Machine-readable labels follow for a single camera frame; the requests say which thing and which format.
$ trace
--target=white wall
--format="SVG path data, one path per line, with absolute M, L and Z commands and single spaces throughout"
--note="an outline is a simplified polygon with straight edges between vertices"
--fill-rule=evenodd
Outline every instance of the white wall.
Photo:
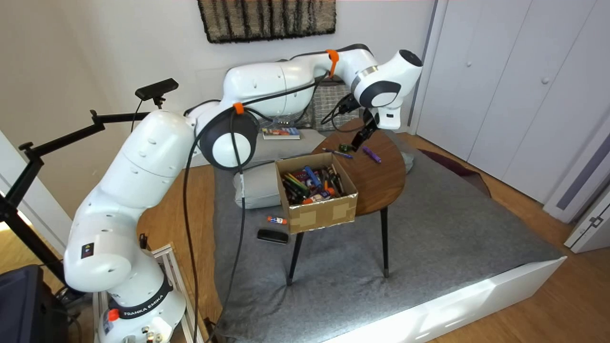
M 423 56 L 432 7 L 434 0 L 337 0 L 335 35 L 211 47 L 196 0 L 4 0 L 0 125 L 15 146 L 36 138 L 42 144 L 85 127 L 87 109 L 133 111 L 133 92 L 162 79 L 179 83 L 166 96 L 166 109 L 188 109 L 221 98 L 223 75 L 232 66 L 356 43 L 368 45 L 381 64 L 400 49 Z M 45 170 L 44 180 L 68 214 L 124 136 L 126 129 L 108 130 L 57 153 L 65 157 L 61 167 L 47 167 L 55 172 Z

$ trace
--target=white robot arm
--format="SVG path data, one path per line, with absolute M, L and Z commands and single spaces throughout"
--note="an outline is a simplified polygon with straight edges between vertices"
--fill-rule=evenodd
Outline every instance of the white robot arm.
M 394 130 L 419 71 L 421 62 L 406 50 L 377 66 L 364 47 L 349 47 L 230 69 L 219 104 L 196 108 L 188 117 L 150 113 L 76 210 L 65 252 L 66 285 L 80 292 L 108 292 L 116 304 L 101 319 L 99 340 L 169 342 L 183 317 L 183 296 L 139 249 L 135 228 L 141 214 L 164 199 L 194 144 L 217 169 L 244 167 L 255 151 L 255 115 L 301 113 L 312 98 L 310 87 L 328 73 L 350 89 L 381 130 Z

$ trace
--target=small wooden table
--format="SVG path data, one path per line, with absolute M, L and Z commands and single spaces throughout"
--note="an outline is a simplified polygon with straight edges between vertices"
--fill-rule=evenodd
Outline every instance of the small wooden table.
M 362 129 L 362 121 L 350 121 L 341 127 L 339 132 L 328 136 L 314 153 L 335 151 L 339 146 L 350 146 L 354 134 Z M 373 151 L 381 157 L 381 165 L 375 165 L 362 148 Z M 368 142 L 362 144 L 358 153 L 352 153 L 352 159 L 337 159 L 349 178 L 358 190 L 358 207 L 356 216 L 368 216 L 373 212 L 381 214 L 381 245 L 383 245 L 383 275 L 389 271 L 389 254 L 387 254 L 387 207 L 392 205 L 406 184 L 406 169 L 398 148 L 383 134 L 373 132 Z M 288 285 L 291 285 L 293 270 L 299 260 L 299 250 L 303 243 L 303 233 L 297 235 L 291 252 L 291 264 L 288 273 Z

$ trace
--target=wooden floor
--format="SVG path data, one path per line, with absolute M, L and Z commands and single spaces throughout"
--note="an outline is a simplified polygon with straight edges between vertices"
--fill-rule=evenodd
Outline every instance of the wooden floor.
M 442 153 L 417 138 L 404 138 L 415 149 Z M 549 218 L 539 205 L 524 195 L 505 188 L 493 178 L 484 176 L 492 199 L 518 216 L 533 233 L 553 247 L 560 249 L 568 260 L 549 279 L 547 285 L 530 300 L 469 325 L 457 332 L 434 340 L 436 343 L 463 342 L 575 342 L 594 343 L 610 342 L 610 250 L 573 256 L 562 243 L 570 228 Z M 139 231 L 148 235 L 150 249 L 173 247 L 181 266 L 188 296 L 192 300 L 192 273 L 188 264 L 188 247 L 181 222 L 181 180 L 171 188 L 166 201 L 177 207 L 162 207 L 146 212 Z M 213 289 L 213 172 L 211 169 L 194 169 L 188 178 L 188 209 L 198 271 L 200 317 L 217 319 L 221 308 Z M 36 258 L 9 233 L 0 233 L 0 273 L 26 264 L 38 264 Z M 45 283 L 57 291 L 61 285 L 51 277 Z

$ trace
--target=black table leg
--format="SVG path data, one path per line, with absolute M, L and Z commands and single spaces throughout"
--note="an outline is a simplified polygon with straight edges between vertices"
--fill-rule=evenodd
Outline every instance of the black table leg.
M 291 285 L 293 270 L 297 268 L 299 252 L 301 252 L 301 243 L 303 243 L 303 233 L 297 233 L 297 241 L 293 243 L 291 250 L 291 264 L 289 264 L 289 273 L 288 273 L 288 287 Z
M 383 277 L 389 275 L 389 260 L 387 260 L 387 209 L 381 209 L 381 247 L 383 247 Z

